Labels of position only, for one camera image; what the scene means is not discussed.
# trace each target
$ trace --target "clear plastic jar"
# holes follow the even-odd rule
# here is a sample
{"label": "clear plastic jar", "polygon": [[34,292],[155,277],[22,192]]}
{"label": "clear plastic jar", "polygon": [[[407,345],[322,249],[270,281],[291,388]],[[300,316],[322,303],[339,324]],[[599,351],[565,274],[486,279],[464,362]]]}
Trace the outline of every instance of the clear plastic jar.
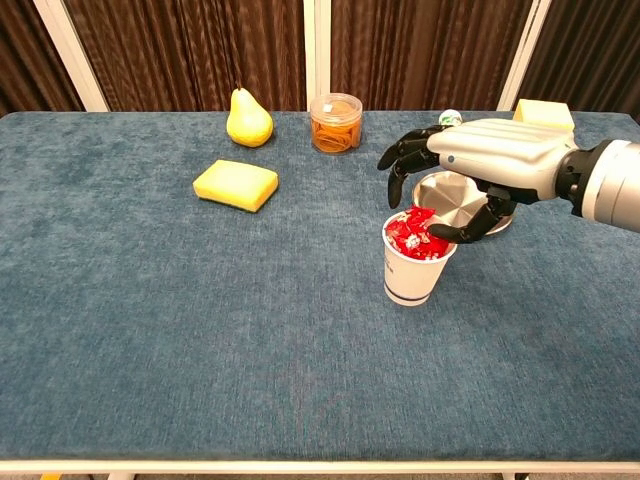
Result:
{"label": "clear plastic jar", "polygon": [[320,151],[340,153],[360,145],[362,102],[346,93],[329,93],[311,102],[311,141]]}

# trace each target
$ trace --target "stainless steel bowl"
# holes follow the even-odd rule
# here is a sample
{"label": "stainless steel bowl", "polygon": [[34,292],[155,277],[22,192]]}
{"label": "stainless steel bowl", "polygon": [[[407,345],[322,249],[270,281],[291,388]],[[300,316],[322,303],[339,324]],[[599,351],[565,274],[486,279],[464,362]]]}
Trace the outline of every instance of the stainless steel bowl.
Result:
{"label": "stainless steel bowl", "polygon": [[[432,173],[420,180],[413,189],[413,203],[433,208],[436,215],[452,227],[462,227],[487,203],[487,196],[469,177],[445,171]],[[487,235],[505,230],[512,221],[513,215],[504,217]]]}

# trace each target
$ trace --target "brown curtain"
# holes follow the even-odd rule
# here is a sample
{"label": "brown curtain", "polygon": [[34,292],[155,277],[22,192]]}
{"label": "brown curtain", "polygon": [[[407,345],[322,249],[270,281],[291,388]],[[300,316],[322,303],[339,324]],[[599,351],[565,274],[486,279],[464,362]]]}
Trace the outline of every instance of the brown curtain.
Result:
{"label": "brown curtain", "polygon": [[302,0],[66,0],[116,111],[306,109]]}
{"label": "brown curtain", "polygon": [[331,90],[368,109],[495,109],[531,0],[333,0]]}
{"label": "brown curtain", "polygon": [[640,122],[640,1],[553,0],[518,97]]}
{"label": "brown curtain", "polygon": [[0,116],[83,110],[33,2],[2,0],[0,12]]}

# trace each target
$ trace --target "paper cup rim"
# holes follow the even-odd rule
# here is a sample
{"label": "paper cup rim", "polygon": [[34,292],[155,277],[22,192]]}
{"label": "paper cup rim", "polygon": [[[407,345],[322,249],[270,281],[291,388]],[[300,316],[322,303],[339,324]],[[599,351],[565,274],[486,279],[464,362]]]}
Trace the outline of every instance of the paper cup rim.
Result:
{"label": "paper cup rim", "polygon": [[[438,258],[432,258],[432,259],[425,259],[425,260],[418,260],[417,258],[411,258],[411,257],[407,257],[406,255],[404,255],[403,253],[400,253],[399,251],[397,251],[395,248],[393,248],[391,246],[391,244],[389,243],[389,240],[387,239],[387,235],[385,230],[387,229],[387,225],[389,224],[389,222],[391,222],[391,220],[393,220],[394,218],[396,218],[398,215],[401,215],[404,212],[398,212],[395,213],[393,215],[391,215],[389,218],[387,218],[387,221],[384,222],[384,225],[382,226],[382,241],[384,242],[384,245],[395,255],[397,255],[398,257],[402,258],[403,260],[407,260],[408,262],[411,263],[417,263],[420,265],[428,265],[431,263],[439,263],[442,262],[443,260],[448,260],[449,257],[451,255],[454,254],[454,252],[458,249],[458,244],[457,243],[449,243],[449,245],[453,245],[453,247],[451,248],[451,250],[449,250],[445,255],[443,255],[442,257],[438,257]],[[445,225],[448,225],[447,222],[445,222],[444,220],[442,220],[439,216],[437,215],[433,215],[431,218],[435,218],[437,220],[439,220],[441,223],[444,223]]]}

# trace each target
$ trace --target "jar lid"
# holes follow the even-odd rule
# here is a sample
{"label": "jar lid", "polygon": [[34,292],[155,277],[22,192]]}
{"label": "jar lid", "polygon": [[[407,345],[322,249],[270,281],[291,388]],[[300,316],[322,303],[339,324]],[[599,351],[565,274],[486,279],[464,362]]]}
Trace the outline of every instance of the jar lid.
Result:
{"label": "jar lid", "polygon": [[362,102],[346,93],[329,93],[311,102],[311,118],[320,123],[345,125],[362,116]]}

